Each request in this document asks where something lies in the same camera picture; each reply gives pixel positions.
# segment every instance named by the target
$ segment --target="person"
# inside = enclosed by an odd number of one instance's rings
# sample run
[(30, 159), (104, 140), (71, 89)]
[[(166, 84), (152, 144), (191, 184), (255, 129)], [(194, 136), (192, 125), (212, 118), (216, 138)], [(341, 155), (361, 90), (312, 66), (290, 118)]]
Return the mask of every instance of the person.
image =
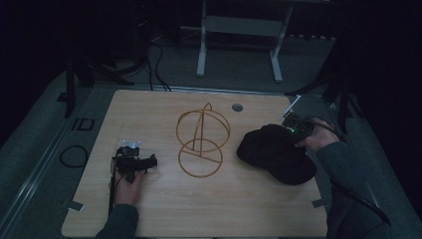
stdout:
[[(326, 238), (391, 238), (388, 218), (375, 206), (367, 186), (370, 172), (352, 149), (328, 130), (332, 126), (321, 119), (315, 122), (312, 135), (295, 146), (307, 146), (315, 151), (333, 184)], [(96, 238), (135, 238), (138, 214), (134, 205), (139, 198), (141, 179), (142, 173), (139, 173), (133, 184), (124, 179), (117, 184), (114, 208)]]
[(136, 203), (140, 197), (143, 171), (137, 172), (134, 182), (129, 183), (116, 172), (114, 207), (104, 228), (96, 235), (98, 239), (135, 238), (138, 221)]
[(295, 144), (308, 146), (328, 174), (331, 184), (331, 206), (327, 214), (326, 238), (391, 238), (388, 218), (379, 209), (368, 186), (371, 175), (363, 161), (349, 145), (328, 130), (326, 121), (314, 119), (312, 135)]

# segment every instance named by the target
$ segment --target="dark background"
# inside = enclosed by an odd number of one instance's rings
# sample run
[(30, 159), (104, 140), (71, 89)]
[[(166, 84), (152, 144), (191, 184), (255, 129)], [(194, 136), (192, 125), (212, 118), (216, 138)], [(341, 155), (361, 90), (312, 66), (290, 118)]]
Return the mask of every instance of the dark background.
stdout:
[[(109, 60), (105, 49), (114, 46), (117, 40), (112, 36), (119, 35), (109, 29), (121, 31), (125, 23), (106, 28), (104, 17), (115, 19), (125, 11), (118, 6), (127, 2), (132, 1), (0, 1), (0, 144), (46, 85), (64, 71), (70, 57), (82, 53)], [(174, 41), (179, 26), (200, 25), (200, 1), (142, 2), (149, 4), (142, 16), (174, 36)], [(257, 4), (235, 2), (242, 8), (231, 11), (239, 9), (240, 15), (254, 13), (251, 6)], [(333, 71), (344, 67), (351, 71), (351, 91), (421, 217), (422, 7), (410, 0), (364, 1), (365, 6), (358, 8), (346, 1), (338, 4), (298, 4), (288, 32), (337, 38), (338, 54), (325, 63)], [(273, 15), (269, 8), (266, 16)]]

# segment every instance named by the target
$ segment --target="table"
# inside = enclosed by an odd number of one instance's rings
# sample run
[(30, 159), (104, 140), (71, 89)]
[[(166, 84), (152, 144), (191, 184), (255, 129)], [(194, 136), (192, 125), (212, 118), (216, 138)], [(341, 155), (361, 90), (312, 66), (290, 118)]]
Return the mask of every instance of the table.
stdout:
[[(182, 144), (176, 136), (179, 117), (210, 103), (230, 124), (221, 147), (223, 162), (213, 175), (197, 178), (178, 163)], [(240, 112), (234, 104), (243, 107)], [(320, 195), (314, 179), (285, 185), (266, 170), (236, 156), (244, 134), (268, 123), (290, 105), (282, 96), (224, 93), (117, 91), (91, 153), (74, 201), (85, 205), (69, 210), (62, 233), (92, 237), (105, 225), (108, 209), (109, 163), (122, 140), (141, 140), (140, 156), (155, 153), (158, 166), (142, 180), (139, 237), (278, 237), (324, 236), (326, 214), (314, 208)], [(207, 137), (226, 134), (212, 120)]]
[(207, 55), (206, 34), (207, 32), (221, 32), (232, 34), (247, 34), (255, 36), (275, 37), (277, 43), (275, 48), (270, 51), (270, 60), (273, 67), (274, 79), (276, 82), (283, 80), (282, 71), (279, 64), (279, 53), (289, 21), (292, 16), (293, 6), (290, 6), (287, 13), (281, 13), (285, 16), (283, 21), (244, 19), (235, 17), (212, 16), (207, 14), (207, 1), (202, 1), (202, 21), (201, 21), (201, 47), (199, 50), (198, 67), (196, 75), (203, 77), (205, 75), (205, 62)]

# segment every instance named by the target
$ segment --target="camera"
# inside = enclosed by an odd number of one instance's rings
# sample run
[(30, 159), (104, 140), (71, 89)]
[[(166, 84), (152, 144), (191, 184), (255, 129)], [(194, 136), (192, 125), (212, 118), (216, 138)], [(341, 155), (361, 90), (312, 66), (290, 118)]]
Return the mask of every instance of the camera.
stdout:
[(130, 183), (134, 182), (134, 174), (137, 171), (145, 170), (147, 173), (149, 168), (157, 165), (154, 153), (149, 158), (139, 158), (139, 147), (122, 146), (112, 159), (114, 160), (114, 169), (126, 175), (126, 180)]
[(286, 114), (282, 126), (291, 131), (289, 141), (296, 143), (313, 133), (315, 123), (311, 119), (301, 119), (298, 114), (290, 112)]

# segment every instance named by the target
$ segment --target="transparent plastic piece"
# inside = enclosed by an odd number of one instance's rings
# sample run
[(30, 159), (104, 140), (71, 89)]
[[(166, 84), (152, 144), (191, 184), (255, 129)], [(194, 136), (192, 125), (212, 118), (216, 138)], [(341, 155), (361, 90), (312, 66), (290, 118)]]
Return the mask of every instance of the transparent plastic piece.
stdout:
[(123, 144), (130, 147), (130, 148), (137, 148), (138, 146), (140, 146), (140, 141), (129, 141), (127, 139), (124, 139)]

